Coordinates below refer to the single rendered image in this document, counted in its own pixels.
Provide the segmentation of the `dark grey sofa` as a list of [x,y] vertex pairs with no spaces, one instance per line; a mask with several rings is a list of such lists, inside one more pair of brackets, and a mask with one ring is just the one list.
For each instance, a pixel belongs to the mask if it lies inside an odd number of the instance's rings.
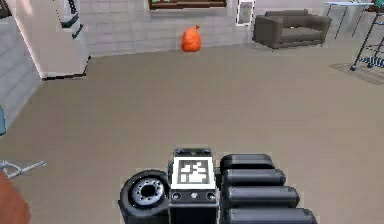
[[307,9],[266,11],[255,17],[252,40],[271,49],[322,45],[331,22]]

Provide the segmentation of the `red-brown chair seat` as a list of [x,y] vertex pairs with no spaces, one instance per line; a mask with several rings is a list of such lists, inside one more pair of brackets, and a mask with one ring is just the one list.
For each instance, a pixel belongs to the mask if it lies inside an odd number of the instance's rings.
[[0,171],[0,224],[30,224],[30,219],[28,203]]

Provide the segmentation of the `blue object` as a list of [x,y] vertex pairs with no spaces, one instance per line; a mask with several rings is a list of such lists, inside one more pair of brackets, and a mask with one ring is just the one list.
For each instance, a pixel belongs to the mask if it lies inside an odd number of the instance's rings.
[[0,105],[0,136],[3,136],[6,133],[6,124],[5,124],[5,113]]

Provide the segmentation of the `white fridge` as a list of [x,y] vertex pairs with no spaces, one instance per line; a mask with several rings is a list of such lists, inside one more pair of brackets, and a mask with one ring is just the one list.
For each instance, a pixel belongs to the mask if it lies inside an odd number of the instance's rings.
[[[91,58],[81,22],[79,0],[5,0],[21,31],[41,79],[82,76]],[[60,22],[73,15],[79,19],[70,27]],[[76,39],[72,34],[83,29]]]

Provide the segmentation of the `orange garbage bag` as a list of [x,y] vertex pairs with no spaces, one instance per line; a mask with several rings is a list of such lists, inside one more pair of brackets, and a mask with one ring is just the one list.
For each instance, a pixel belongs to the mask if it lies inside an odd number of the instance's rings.
[[201,49],[201,35],[199,25],[187,28],[181,39],[181,49],[184,52],[198,52]]

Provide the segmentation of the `white framed picture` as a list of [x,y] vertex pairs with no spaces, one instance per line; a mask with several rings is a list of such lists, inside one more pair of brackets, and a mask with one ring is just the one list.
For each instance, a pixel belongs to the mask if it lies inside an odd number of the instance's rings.
[[255,0],[238,0],[236,25],[249,26],[253,20]]

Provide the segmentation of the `brown framed picture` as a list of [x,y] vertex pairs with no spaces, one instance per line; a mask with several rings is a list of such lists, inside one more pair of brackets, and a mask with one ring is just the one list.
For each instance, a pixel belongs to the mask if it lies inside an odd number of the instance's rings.
[[149,9],[226,7],[227,0],[148,0]]

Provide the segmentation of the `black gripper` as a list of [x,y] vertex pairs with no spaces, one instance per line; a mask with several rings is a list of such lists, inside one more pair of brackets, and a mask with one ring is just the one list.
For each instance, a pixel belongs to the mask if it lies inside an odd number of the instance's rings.
[[118,200],[124,224],[169,224],[168,193],[164,171],[143,170],[130,177]]

